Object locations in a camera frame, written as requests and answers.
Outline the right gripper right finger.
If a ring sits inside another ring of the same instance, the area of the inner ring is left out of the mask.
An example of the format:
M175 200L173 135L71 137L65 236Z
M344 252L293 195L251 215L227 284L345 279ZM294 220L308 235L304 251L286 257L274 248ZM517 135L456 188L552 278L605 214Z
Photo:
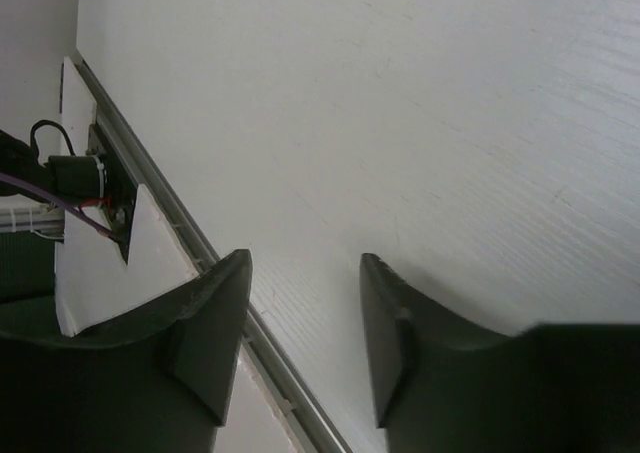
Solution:
M379 256L359 288L376 423L392 452L635 452L639 328L507 336L408 284Z

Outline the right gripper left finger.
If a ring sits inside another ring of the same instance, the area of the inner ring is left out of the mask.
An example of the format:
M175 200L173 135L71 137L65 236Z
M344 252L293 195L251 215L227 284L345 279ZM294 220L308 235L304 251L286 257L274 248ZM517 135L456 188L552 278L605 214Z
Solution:
M75 337L52 297L1 307L5 452L209 452L226 421L249 251Z

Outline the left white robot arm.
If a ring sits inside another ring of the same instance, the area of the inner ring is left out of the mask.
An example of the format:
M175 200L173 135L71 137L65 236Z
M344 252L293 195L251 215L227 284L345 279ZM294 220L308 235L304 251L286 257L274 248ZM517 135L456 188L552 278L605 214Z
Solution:
M36 133L44 128L58 130L66 143L66 155L40 161ZM82 208L107 199L106 161L97 155L78 155L62 125L40 120L32 127L27 143L1 133L1 196L24 196L52 205L70 214L110 239L117 237L107 227L90 219ZM54 292L55 245L61 236L41 231L1 235L1 301L50 296Z

